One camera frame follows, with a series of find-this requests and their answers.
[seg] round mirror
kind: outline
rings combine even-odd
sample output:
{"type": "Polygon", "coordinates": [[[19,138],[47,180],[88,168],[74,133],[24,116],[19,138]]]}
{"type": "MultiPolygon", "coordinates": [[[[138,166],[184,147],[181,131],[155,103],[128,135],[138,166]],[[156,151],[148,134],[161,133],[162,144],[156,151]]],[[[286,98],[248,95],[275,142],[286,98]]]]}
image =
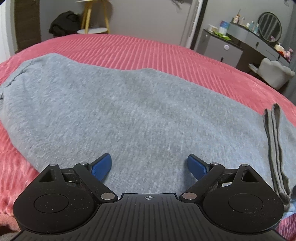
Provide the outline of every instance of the round mirror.
{"type": "Polygon", "coordinates": [[[262,13],[258,23],[259,33],[266,41],[276,42],[281,38],[281,22],[273,13],[262,13]]]}

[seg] white chair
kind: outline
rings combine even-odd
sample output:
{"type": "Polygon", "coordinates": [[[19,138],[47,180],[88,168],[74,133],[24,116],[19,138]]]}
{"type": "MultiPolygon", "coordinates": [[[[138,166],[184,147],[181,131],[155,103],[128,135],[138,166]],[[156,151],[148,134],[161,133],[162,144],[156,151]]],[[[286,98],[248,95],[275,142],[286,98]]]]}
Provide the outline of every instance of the white chair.
{"type": "Polygon", "coordinates": [[[282,66],[276,60],[271,61],[264,58],[257,70],[257,74],[272,88],[278,90],[294,77],[295,72],[286,66],[282,66]]]}
{"type": "Polygon", "coordinates": [[[253,64],[248,64],[248,67],[249,67],[249,69],[250,69],[250,71],[248,72],[248,74],[251,73],[252,71],[253,71],[255,74],[257,74],[258,68],[255,67],[255,65],[253,65],[253,64]]]}

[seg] bed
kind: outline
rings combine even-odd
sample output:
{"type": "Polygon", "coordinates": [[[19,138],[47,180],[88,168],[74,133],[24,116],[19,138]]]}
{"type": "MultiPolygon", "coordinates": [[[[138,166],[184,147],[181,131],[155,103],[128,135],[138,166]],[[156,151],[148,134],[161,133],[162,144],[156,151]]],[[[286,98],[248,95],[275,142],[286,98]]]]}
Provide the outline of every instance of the bed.
{"type": "MultiPolygon", "coordinates": [[[[0,84],[25,60],[58,53],[80,63],[132,70],[152,68],[184,78],[234,99],[262,114],[279,103],[296,126],[296,107],[281,94],[229,65],[192,50],[120,35],[69,35],[50,39],[14,55],[0,65],[0,84]]],[[[12,207],[17,196],[38,172],[13,147],[0,124],[0,224],[18,230],[12,207]]],[[[296,239],[296,214],[281,221],[278,232],[296,239]]]]}

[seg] vanity desk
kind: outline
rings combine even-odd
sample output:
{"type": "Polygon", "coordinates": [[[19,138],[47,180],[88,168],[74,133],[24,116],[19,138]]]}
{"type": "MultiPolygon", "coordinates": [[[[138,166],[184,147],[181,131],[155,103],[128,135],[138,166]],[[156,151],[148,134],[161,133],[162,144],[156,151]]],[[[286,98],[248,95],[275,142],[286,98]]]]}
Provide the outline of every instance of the vanity desk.
{"type": "Polygon", "coordinates": [[[268,45],[264,40],[262,40],[261,37],[249,31],[244,26],[231,23],[228,28],[227,35],[229,35],[232,39],[237,39],[237,44],[239,46],[241,46],[241,43],[245,43],[271,61],[277,60],[283,66],[287,67],[290,65],[290,63],[285,58],[283,58],[272,46],[268,45]]]}
{"type": "Polygon", "coordinates": [[[230,23],[227,36],[231,41],[204,29],[197,52],[244,72],[249,72],[248,64],[259,66],[264,58],[289,67],[290,63],[274,49],[282,35],[278,17],[273,13],[264,12],[258,18],[258,23],[258,34],[239,24],[230,23]]]}

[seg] metal pin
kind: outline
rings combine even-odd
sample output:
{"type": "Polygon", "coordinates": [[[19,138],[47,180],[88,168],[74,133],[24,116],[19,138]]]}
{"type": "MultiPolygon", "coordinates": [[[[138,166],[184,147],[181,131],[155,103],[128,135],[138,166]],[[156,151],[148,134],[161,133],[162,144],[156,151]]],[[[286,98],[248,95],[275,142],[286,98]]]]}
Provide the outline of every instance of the metal pin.
{"type": "Polygon", "coordinates": [[[101,195],[101,198],[104,200],[112,200],[115,198],[115,195],[113,193],[106,192],[101,195]]]}
{"type": "Polygon", "coordinates": [[[196,194],[192,192],[183,193],[182,197],[187,200],[193,200],[197,198],[196,194]]]}

